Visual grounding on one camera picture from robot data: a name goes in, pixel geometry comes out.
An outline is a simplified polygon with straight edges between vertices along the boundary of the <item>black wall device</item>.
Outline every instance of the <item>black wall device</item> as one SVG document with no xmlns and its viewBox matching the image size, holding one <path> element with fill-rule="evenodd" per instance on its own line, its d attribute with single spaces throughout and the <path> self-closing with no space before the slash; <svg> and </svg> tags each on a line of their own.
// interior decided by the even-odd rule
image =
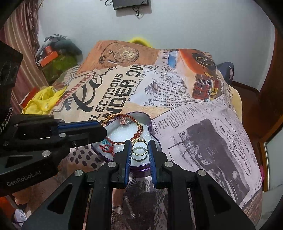
<svg viewBox="0 0 283 230">
<path fill-rule="evenodd" d="M 134 7 L 134 6 L 147 6 L 148 0 L 113 0 L 114 10 L 118 10 L 125 7 Z"/>
</svg>

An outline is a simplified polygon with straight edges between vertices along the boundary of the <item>striped curtain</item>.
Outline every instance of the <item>striped curtain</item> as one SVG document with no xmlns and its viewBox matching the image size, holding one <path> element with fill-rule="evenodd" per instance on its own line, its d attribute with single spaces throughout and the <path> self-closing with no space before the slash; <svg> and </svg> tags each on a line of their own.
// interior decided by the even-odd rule
<svg viewBox="0 0 283 230">
<path fill-rule="evenodd" d="M 34 54 L 39 48 L 38 1 L 25 0 L 6 21 L 0 31 L 0 40 L 23 54 L 15 87 L 12 89 L 11 105 L 14 113 L 21 113 L 19 103 L 34 87 L 47 86 L 43 73 L 38 70 Z"/>
</svg>

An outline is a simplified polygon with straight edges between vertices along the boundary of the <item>bed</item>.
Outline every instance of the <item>bed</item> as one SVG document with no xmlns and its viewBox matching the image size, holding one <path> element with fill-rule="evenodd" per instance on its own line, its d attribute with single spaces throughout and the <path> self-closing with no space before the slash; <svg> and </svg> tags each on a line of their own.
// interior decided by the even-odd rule
<svg viewBox="0 0 283 230">
<path fill-rule="evenodd" d="M 163 152 L 169 152 L 168 142 L 174 144 L 179 134 L 185 133 L 193 147 L 185 146 L 186 154 L 176 148 L 175 156 L 168 158 L 187 170 L 208 171 L 255 225 L 259 221 L 262 180 L 241 124 L 241 98 L 224 81 L 209 53 L 99 41 L 82 65 L 67 71 L 53 86 L 67 86 L 52 110 L 55 118 L 66 122 L 102 121 L 109 114 L 141 111 L 158 124 L 165 114 L 187 110 L 189 121 L 176 126 L 170 134 L 173 138 L 166 132 L 160 134 Z M 27 214 L 75 170 L 97 170 L 103 163 L 91 145 L 71 149 L 56 176 L 22 192 Z M 166 195 L 165 189 L 153 188 L 150 176 L 131 178 L 126 191 L 113 192 L 112 229 L 166 228 Z M 137 200 L 143 205 L 136 205 Z"/>
</svg>

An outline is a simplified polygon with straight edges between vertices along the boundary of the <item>floor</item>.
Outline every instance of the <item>floor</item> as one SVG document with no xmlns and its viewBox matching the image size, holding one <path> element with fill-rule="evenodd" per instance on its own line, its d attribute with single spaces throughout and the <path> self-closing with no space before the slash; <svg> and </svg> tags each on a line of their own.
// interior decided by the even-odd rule
<svg viewBox="0 0 283 230">
<path fill-rule="evenodd" d="M 279 200 L 281 199 L 282 194 L 283 184 L 262 194 L 261 218 L 256 226 L 256 230 L 260 229 L 268 220 L 268 218 L 276 208 Z"/>
<path fill-rule="evenodd" d="M 262 165 L 262 156 L 258 141 L 268 132 L 272 124 L 268 114 L 260 107 L 257 94 L 245 88 L 232 85 L 240 94 L 243 106 L 243 126 L 250 138 L 254 153 L 259 165 Z"/>
</svg>

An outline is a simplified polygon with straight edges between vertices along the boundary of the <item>metal screw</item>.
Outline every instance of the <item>metal screw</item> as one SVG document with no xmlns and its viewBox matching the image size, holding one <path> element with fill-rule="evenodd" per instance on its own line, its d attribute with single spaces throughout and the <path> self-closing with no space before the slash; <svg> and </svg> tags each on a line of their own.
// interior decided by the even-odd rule
<svg viewBox="0 0 283 230">
<path fill-rule="evenodd" d="M 67 136 L 67 134 L 65 134 L 65 133 L 60 133 L 59 134 L 59 137 L 65 137 L 65 136 Z"/>
<path fill-rule="evenodd" d="M 198 174 L 199 174 L 200 176 L 205 176 L 205 175 L 206 175 L 206 171 L 203 170 L 203 169 L 200 169 L 200 170 L 198 171 Z"/>
<path fill-rule="evenodd" d="M 173 166 L 173 163 L 172 163 L 171 161 L 166 161 L 166 162 L 164 163 L 164 165 L 165 165 L 166 167 L 170 168 L 170 167 Z"/>
<path fill-rule="evenodd" d="M 75 176 L 81 176 L 83 174 L 82 170 L 77 170 L 74 172 Z"/>
<path fill-rule="evenodd" d="M 51 154 L 51 152 L 49 150 L 45 150 L 45 151 L 42 152 L 43 157 L 48 157 L 48 156 L 50 156 L 50 154 Z"/>
<path fill-rule="evenodd" d="M 108 163 L 108 166 L 109 166 L 110 168 L 113 168 L 113 167 L 115 167 L 116 165 L 117 165 L 117 163 L 114 162 L 114 161 Z"/>
</svg>

